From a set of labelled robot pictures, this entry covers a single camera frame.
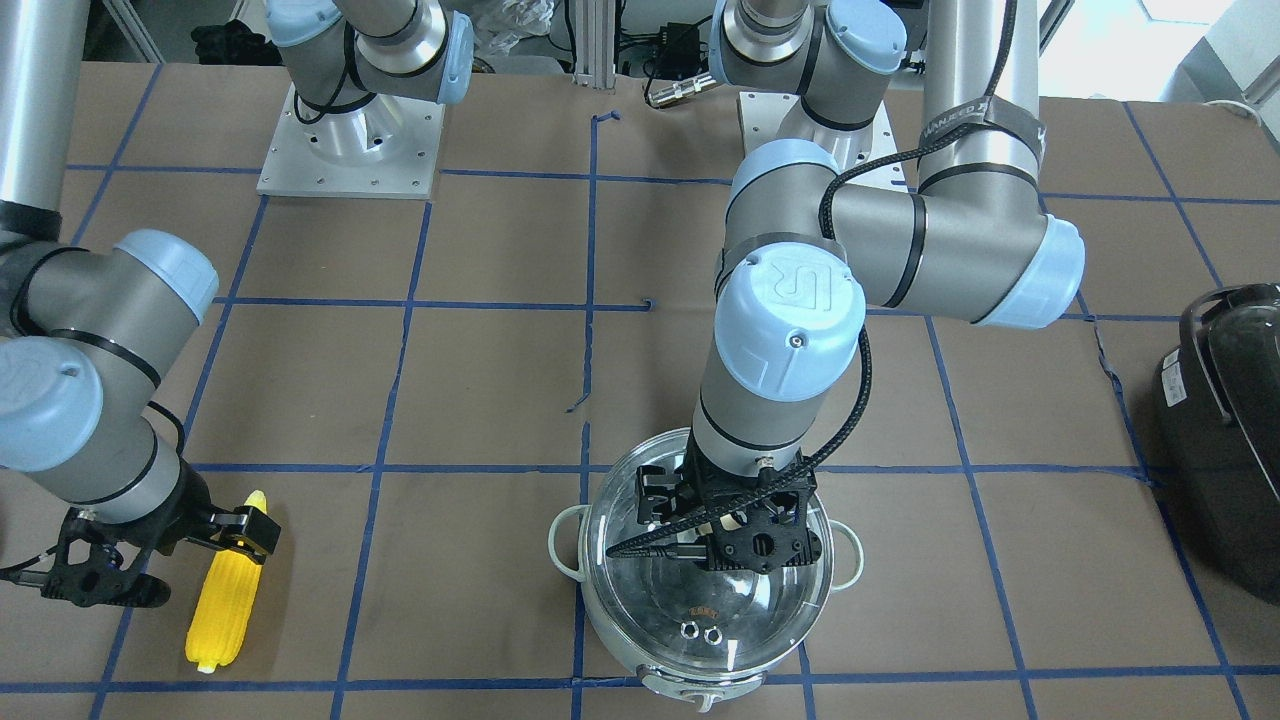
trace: glass lid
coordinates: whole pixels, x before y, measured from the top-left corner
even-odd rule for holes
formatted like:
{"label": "glass lid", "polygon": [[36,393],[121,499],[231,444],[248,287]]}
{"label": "glass lid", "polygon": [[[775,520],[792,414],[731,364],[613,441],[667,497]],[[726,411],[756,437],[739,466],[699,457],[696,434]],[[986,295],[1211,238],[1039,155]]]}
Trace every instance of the glass lid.
{"label": "glass lid", "polygon": [[696,679],[736,679],[785,656],[817,621],[831,589],[831,527],[812,496],[806,523],[824,552],[813,565],[768,575],[708,571],[681,560],[605,557],[613,543],[654,527],[636,523],[636,469],[675,470],[687,438],[687,429],[654,437],[609,470],[588,524],[588,582],[617,630],[660,669]]}

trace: black cable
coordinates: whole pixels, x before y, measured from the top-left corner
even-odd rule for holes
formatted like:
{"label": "black cable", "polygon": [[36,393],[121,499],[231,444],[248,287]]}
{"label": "black cable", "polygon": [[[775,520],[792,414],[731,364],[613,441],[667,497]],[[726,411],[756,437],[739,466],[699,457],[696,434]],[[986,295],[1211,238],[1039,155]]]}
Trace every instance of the black cable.
{"label": "black cable", "polygon": [[886,165],[892,165],[895,163],[906,163],[908,160],[915,160],[916,158],[923,158],[925,155],[932,155],[938,150],[951,145],[952,142],[960,140],[961,137],[972,133],[974,126],[960,126],[956,129],[942,136],[937,142],[927,145],[924,147],[918,147],[915,150],[908,150],[905,152],[895,152],[893,155],[886,155],[883,158],[877,158],[869,163],[863,163],[861,165],[855,165],[838,176],[836,176],[827,190],[822,193],[822,202],[818,204],[818,227],[822,229],[822,237],[827,240],[836,240],[836,228],[832,220],[832,205],[835,204],[836,192],[852,178],[869,173],[872,170],[878,170]]}
{"label": "black cable", "polygon": [[1009,53],[1014,49],[1015,22],[1018,22],[1018,0],[1006,0],[1005,23],[1000,28],[1000,50],[996,51],[996,67],[991,72],[991,82],[987,83],[987,91],[982,94],[984,97],[996,94],[1000,77],[1005,73],[1005,63],[1009,61]]}
{"label": "black cable", "polygon": [[696,23],[685,28],[675,40],[667,38],[667,45],[663,46],[662,53],[658,53],[658,58],[653,61],[653,72],[645,73],[649,79],[644,83],[644,104],[653,108],[654,110],[660,110],[660,108],[654,108],[654,104],[649,101],[649,91],[653,90],[653,78],[662,69],[662,61],[667,59],[667,51],[671,50],[672,45],[680,45],[682,40],[689,37],[689,33],[696,32],[699,27],[710,22],[714,15],[707,15],[705,18],[698,20]]}
{"label": "black cable", "polygon": [[[1004,26],[1000,29],[1000,47],[996,50],[996,64],[991,70],[991,81],[987,82],[987,88],[983,96],[988,96],[996,91],[996,86],[1000,85],[1000,78],[1005,72],[1005,64],[1009,60],[1009,53],[1014,45],[1014,24],[1018,19],[1018,0],[1005,0],[1005,19]],[[818,204],[818,227],[822,229],[822,237],[827,240],[836,240],[835,222],[832,220],[832,205],[836,200],[836,192],[852,178],[877,170],[886,165],[892,165],[895,163],[905,163],[908,160],[915,160],[925,155],[932,155],[943,147],[947,147],[952,142],[956,142],[961,137],[973,133],[977,129],[975,126],[960,126],[956,129],[942,136],[937,142],[933,142],[925,147],[918,147],[915,150],[908,150],[905,152],[896,152],[893,155],[886,155],[870,163],[863,163],[861,165],[855,165],[831,181],[827,186],[826,192],[822,193],[822,202]]]}
{"label": "black cable", "polygon": [[639,534],[634,538],[621,541],[613,547],[605,551],[608,557],[654,557],[663,555],[660,548],[654,548],[653,544],[658,541],[669,538],[672,536],[680,534],[685,530],[691,530],[698,525],[710,523],[712,520],[745,510],[771,495],[783,489],[785,487],[794,483],[796,479],[809,474],[810,470],[818,468],[831,457],[831,454],[836,451],[845,442],[845,439],[854,432],[858,423],[861,421],[863,414],[867,413],[867,404],[870,401],[872,396],[872,343],[867,337],[867,327],[858,334],[858,356],[861,364],[861,377],[859,379],[858,387],[858,400],[854,401],[854,409],[849,413],[849,418],[845,423],[840,425],[836,434],[831,437],[818,452],[801,459],[799,462],[794,462],[790,468],[783,470],[776,480],[768,483],[755,491],[744,495],[736,502],[726,507],[716,507],[703,510],[696,515],[691,515],[682,520],[676,520],[675,523],[668,523],[660,528],[649,530],[648,533]]}
{"label": "black cable", "polygon": [[52,556],[56,551],[58,551],[58,546],[55,544],[54,547],[50,547],[49,550],[46,550],[45,552],[42,552],[42,553],[32,557],[31,560],[23,560],[22,562],[19,562],[17,565],[10,565],[8,568],[0,568],[0,580],[5,580],[5,582],[9,582],[9,583],[18,582],[18,574],[19,573],[22,573],[27,568],[31,568],[32,565],[36,565],[41,560],[45,560],[46,557]]}
{"label": "black cable", "polygon": [[177,415],[170,413],[168,407],[160,405],[155,400],[147,402],[147,407],[159,413],[160,416],[164,418],[165,420],[173,423],[173,428],[178,430],[178,445],[177,447],[174,447],[174,450],[178,451],[178,455],[182,455],[182,451],[187,447],[187,429],[182,427],[182,420],[179,420]]}
{"label": "black cable", "polygon": [[[348,23],[346,27],[346,32],[347,33],[355,32],[355,28],[352,28],[352,26]],[[329,96],[329,100],[324,105],[321,105],[319,109],[312,108],[316,110],[316,117],[314,118],[303,119],[302,108],[300,105],[301,96],[298,95],[297,87],[293,88],[293,117],[297,118],[300,123],[305,126],[314,126],[319,123],[321,119],[324,119],[325,115],[328,115],[334,110],[333,104],[338,101],[338,96],[342,95],[342,88],[346,87],[347,85],[347,78],[351,76],[352,63],[353,59],[349,55],[343,58],[342,76],[338,78],[338,87],[333,88],[333,95]]]}
{"label": "black cable", "polygon": [[570,19],[572,14],[572,8],[568,6],[570,0],[564,0],[564,29],[568,31],[568,54],[572,58],[573,72],[577,72],[577,41],[573,40],[573,20]]}

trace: ur logo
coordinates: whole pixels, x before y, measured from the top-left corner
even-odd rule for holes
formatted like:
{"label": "ur logo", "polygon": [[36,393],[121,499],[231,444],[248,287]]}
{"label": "ur logo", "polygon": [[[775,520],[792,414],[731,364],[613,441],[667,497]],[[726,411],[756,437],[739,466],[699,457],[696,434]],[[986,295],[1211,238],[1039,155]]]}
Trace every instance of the ur logo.
{"label": "ur logo", "polygon": [[831,310],[831,268],[792,258],[771,259],[774,301],[805,310]]}

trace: yellow corn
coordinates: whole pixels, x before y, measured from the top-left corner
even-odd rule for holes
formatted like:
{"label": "yellow corn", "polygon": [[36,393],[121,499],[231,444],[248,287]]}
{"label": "yellow corn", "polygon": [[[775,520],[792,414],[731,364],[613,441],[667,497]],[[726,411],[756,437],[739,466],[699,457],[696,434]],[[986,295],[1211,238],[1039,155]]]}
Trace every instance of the yellow corn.
{"label": "yellow corn", "polygon": [[[253,491],[244,505],[266,512],[266,496]],[[261,575],[261,565],[234,550],[214,553],[214,564],[196,603],[196,616],[187,630],[187,660],[201,673],[212,673],[239,655]]]}

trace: velcro strap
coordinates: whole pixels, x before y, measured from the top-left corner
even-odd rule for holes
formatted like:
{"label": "velcro strap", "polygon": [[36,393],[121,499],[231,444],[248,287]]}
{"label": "velcro strap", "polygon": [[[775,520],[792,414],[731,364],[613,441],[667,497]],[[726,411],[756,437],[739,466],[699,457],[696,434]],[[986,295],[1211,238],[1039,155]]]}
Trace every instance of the velcro strap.
{"label": "velcro strap", "polygon": [[920,147],[937,142],[960,126],[979,126],[1009,133],[1030,149],[1037,163],[1044,159],[1044,123],[1021,105],[995,95],[956,105],[929,120],[920,131]]}

